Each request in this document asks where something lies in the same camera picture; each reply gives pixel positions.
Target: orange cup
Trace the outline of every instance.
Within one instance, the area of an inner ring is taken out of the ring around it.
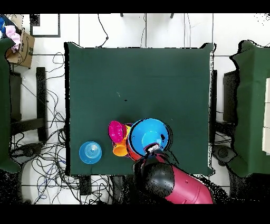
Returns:
[[[115,143],[112,152],[116,156],[126,156],[128,151],[127,151],[127,146],[126,146],[126,140],[123,139],[119,143]]]
[[[126,133],[126,135],[125,135],[125,137],[124,137],[124,140],[126,140],[126,139],[128,138],[129,132],[130,132],[130,129],[131,129],[131,127],[128,126],[128,125],[125,125],[125,127],[127,128],[127,133]]]

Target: light blue bowl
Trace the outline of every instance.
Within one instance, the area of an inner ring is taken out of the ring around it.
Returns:
[[[160,120],[148,118],[132,125],[128,136],[130,148],[138,155],[146,155],[146,148],[159,144],[164,150],[169,142],[169,130]]]
[[[79,150],[80,159],[86,164],[98,162],[102,156],[102,150],[96,142],[85,142]]]

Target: white floor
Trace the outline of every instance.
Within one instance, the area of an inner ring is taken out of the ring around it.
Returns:
[[[238,44],[241,40],[253,40],[257,44],[266,46],[270,42],[270,21],[269,16],[265,14],[184,14],[176,13],[173,19],[170,14],[147,14],[147,44],[145,43],[144,31],[142,43],[141,36],[145,27],[143,13],[125,14],[100,14],[100,21],[107,32],[109,39],[105,43],[106,48],[128,47],[140,45],[142,48],[164,48],[164,47],[192,47],[199,48],[204,43],[216,43],[214,69],[218,70],[217,79],[217,110],[223,111],[223,75],[226,72],[235,70],[233,62],[229,56],[235,54],[238,50]],[[41,14],[40,27],[33,27],[35,35],[52,35],[57,34],[57,14]],[[36,38],[34,46],[34,55],[32,59],[32,68],[29,70],[24,67],[16,67],[14,70],[21,73],[23,84],[28,87],[32,93],[36,94],[36,67],[46,67],[46,71],[51,71],[60,66],[53,63],[53,57],[56,53],[64,54],[63,43],[72,41],[82,47],[95,47],[101,45],[106,35],[98,21],[97,14],[61,14],[61,37],[60,38]],[[29,15],[24,15],[23,26],[27,33],[30,33]],[[54,62],[62,63],[61,54],[55,56]],[[61,76],[64,74],[64,66],[47,73],[47,78]],[[65,89],[64,77],[49,79],[47,88],[55,92],[59,98],[56,110],[65,118]],[[54,101],[48,95],[48,106],[53,111]],[[22,119],[31,119],[36,117],[36,99],[22,86]],[[48,124],[51,125],[53,118],[52,113],[48,110]],[[222,120],[222,114],[217,113],[217,119]],[[63,123],[54,122],[49,129],[49,134],[62,128]],[[37,132],[30,131],[25,133],[25,138],[21,140],[21,144],[37,142]],[[57,142],[54,137],[49,143]],[[218,165],[213,158],[211,165],[215,170],[215,174],[210,180],[223,186],[229,192],[229,177],[226,168]],[[33,163],[34,168],[44,173],[42,169]],[[32,202],[38,197],[37,181],[41,175],[38,174],[28,162],[23,171],[22,192],[25,199],[31,199]],[[40,199],[37,204],[49,204],[51,199],[56,196],[59,187],[51,187],[45,191],[49,195],[46,199]],[[55,199],[53,204],[72,204],[78,203],[73,197],[69,189],[61,190],[59,199]]]

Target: cardboard box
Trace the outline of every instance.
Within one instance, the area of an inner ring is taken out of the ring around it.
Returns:
[[[22,31],[22,34],[19,50],[13,53],[11,49],[8,49],[6,52],[6,59],[11,64],[31,68],[35,38],[28,33],[25,33],[25,29],[22,27],[21,15],[10,14],[7,15],[7,17],[11,18],[11,21],[17,25],[18,29]]]

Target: dark green table surface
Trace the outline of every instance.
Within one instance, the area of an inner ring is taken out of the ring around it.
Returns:
[[[240,177],[270,174],[270,156],[262,151],[266,79],[270,78],[270,48],[243,41],[231,58],[239,69],[234,149],[238,156],[230,168]]]
[[[0,169],[17,173],[21,167],[9,157],[11,140],[11,96],[10,67],[6,60],[6,51],[14,45],[10,38],[0,40]]]
[[[108,124],[142,118],[157,118],[171,127],[171,151],[181,169],[212,174],[208,167],[208,102],[213,44],[201,49],[67,45],[71,175],[131,174],[133,161],[112,153]],[[79,157],[79,148],[87,141],[102,147],[102,157],[93,165]]]

